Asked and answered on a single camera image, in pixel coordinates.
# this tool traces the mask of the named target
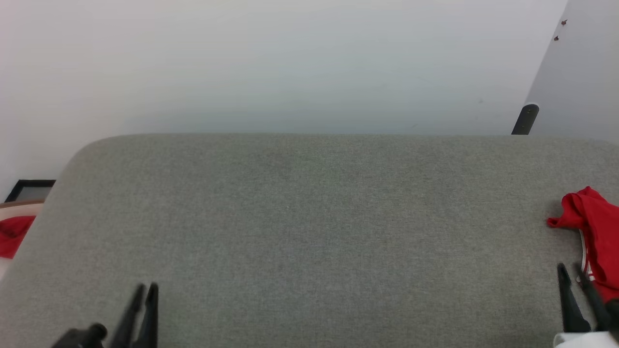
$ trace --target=gray upholstered surface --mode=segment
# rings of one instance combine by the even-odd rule
[[[2,347],[110,329],[160,284],[160,347],[548,347],[546,228],[619,149],[530,137],[152,135],[80,151],[0,282]]]

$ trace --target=black object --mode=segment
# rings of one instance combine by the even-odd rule
[[[578,308],[574,294],[570,289],[572,281],[569,278],[565,265],[560,263],[556,267],[559,277],[559,294],[561,295],[561,314],[563,315],[563,331],[566,333],[588,333],[591,325],[586,321]]]
[[[15,202],[25,187],[52,187],[55,183],[56,180],[17,180],[17,184],[4,202]]]
[[[584,292],[587,297],[587,302],[589,302],[589,306],[591,306],[591,310],[593,311],[593,315],[597,321],[597,327],[595,330],[608,331],[610,328],[610,314],[606,311],[606,308],[604,308],[602,297],[600,297],[600,294],[598,294],[595,287],[593,287],[593,284],[591,284],[589,277],[585,275],[577,263],[574,264],[574,268],[580,278],[582,292]]]
[[[159,287],[151,283],[146,296],[146,311],[137,340],[131,343],[136,315],[142,306],[144,284],[138,285],[131,303],[127,307],[110,348],[157,348]],[[107,335],[105,326],[96,323],[88,330],[70,329],[60,337],[52,348],[103,348],[102,340]]]
[[[537,117],[537,113],[539,111],[540,108],[535,104],[525,105],[520,111],[520,115],[518,115],[518,119],[514,125],[514,130],[511,131],[511,134],[523,136],[528,135],[529,132],[531,132],[533,122],[535,122],[535,118]]]
[[[610,327],[608,331],[616,342],[619,342],[619,298],[614,298],[606,303],[606,311],[610,315]]]
[[[101,341],[107,334],[101,324],[93,324],[86,330],[70,329],[52,348],[102,348]]]

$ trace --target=fabric texture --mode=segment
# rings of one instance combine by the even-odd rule
[[[585,269],[591,269],[594,284],[605,302],[619,298],[619,207],[590,186],[566,194],[561,206],[563,215],[549,218],[548,225],[582,231]]]
[[[15,256],[34,220],[34,216],[15,216],[0,221],[0,258]]]
[[[618,172],[617,146],[527,136],[98,141],[0,282],[0,345],[113,333],[156,281],[160,347],[549,347],[581,242],[546,219],[619,201]]]

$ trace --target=red fabric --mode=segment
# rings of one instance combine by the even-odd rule
[[[584,235],[586,264],[604,302],[619,298],[619,207],[587,186],[561,200],[563,215],[551,217],[551,227],[578,228]]]
[[[34,216],[16,216],[0,221],[0,257],[15,256],[34,220]]]

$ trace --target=wall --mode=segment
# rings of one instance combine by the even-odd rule
[[[11,132],[11,129],[12,125],[9,122],[9,118],[0,111],[0,203],[4,202],[19,179],[15,172],[17,161],[14,158],[14,155],[19,152],[14,148],[17,138]]]
[[[565,4],[2,0],[10,166],[129,133],[509,134]]]
[[[528,96],[530,133],[619,144],[619,2],[570,0],[563,18]]]

